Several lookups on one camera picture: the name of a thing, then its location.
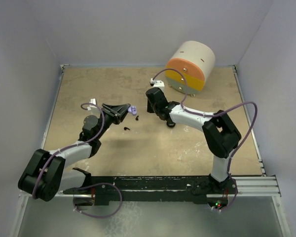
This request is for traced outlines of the purple earbud charging case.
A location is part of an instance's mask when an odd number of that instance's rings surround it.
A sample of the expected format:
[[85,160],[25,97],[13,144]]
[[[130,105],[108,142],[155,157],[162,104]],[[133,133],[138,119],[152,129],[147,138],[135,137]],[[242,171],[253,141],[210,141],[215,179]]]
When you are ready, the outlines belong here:
[[130,106],[128,108],[128,113],[132,114],[133,116],[136,116],[137,115],[137,108],[136,108],[136,106]]

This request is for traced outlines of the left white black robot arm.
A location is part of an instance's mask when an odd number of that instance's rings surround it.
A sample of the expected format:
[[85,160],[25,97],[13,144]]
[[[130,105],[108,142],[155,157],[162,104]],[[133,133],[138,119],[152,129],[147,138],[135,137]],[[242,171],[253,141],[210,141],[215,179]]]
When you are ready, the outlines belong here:
[[120,124],[128,114],[137,114],[136,107],[130,104],[103,104],[99,107],[89,102],[83,103],[81,108],[99,111],[100,114],[91,114],[84,119],[79,138],[73,144],[51,151],[36,150],[23,171],[18,188],[31,194],[34,199],[50,201],[59,191],[70,188],[75,188],[81,194],[89,192],[92,182],[86,178],[86,172],[74,169],[65,174],[65,168],[94,156],[102,144],[101,137],[112,124]]

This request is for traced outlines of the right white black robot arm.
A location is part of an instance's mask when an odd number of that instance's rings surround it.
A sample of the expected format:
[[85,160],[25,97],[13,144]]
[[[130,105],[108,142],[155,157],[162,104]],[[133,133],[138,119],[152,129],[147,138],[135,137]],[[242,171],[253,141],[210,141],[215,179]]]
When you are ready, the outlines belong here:
[[177,123],[184,124],[203,132],[207,146],[213,154],[213,167],[210,173],[210,189],[221,193],[227,188],[228,166],[231,153],[237,148],[241,134],[229,115],[222,110],[201,116],[200,111],[183,109],[180,103],[167,101],[164,92],[158,87],[146,91],[148,113],[156,114],[166,121],[169,128]]

